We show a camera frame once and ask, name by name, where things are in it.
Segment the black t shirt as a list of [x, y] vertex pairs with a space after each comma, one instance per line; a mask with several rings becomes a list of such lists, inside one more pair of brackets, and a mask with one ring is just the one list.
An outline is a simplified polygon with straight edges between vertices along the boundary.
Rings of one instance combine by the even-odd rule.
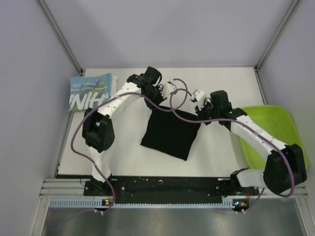
[[152, 109], [140, 145], [187, 161], [201, 124], [183, 121], [170, 108], [161, 108], [166, 111]]

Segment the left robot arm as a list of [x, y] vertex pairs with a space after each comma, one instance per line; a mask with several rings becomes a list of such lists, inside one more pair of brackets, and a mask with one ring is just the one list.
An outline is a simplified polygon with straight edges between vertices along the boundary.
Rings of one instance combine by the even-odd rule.
[[166, 100], [168, 94], [161, 80], [161, 72], [149, 66], [141, 74], [130, 75], [124, 85], [108, 101], [85, 111], [82, 137], [89, 149], [87, 159], [92, 162], [91, 176], [92, 180], [96, 181], [94, 188], [99, 194], [106, 195], [112, 188], [108, 180], [111, 176], [109, 158], [105, 157], [104, 153], [115, 140], [114, 119], [141, 95], [152, 101], [152, 103], [146, 103], [150, 109]]

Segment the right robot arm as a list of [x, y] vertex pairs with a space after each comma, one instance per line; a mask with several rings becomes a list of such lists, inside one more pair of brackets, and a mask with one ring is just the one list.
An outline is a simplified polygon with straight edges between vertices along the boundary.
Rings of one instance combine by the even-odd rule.
[[193, 92], [195, 112], [205, 125], [217, 120], [227, 130], [242, 138], [264, 159], [262, 169], [243, 168], [231, 174], [230, 190], [237, 195], [248, 187], [267, 188], [282, 195], [293, 186], [307, 180], [302, 148], [287, 144], [257, 125], [241, 108], [233, 108], [227, 92], [218, 90], [206, 95], [201, 90]]

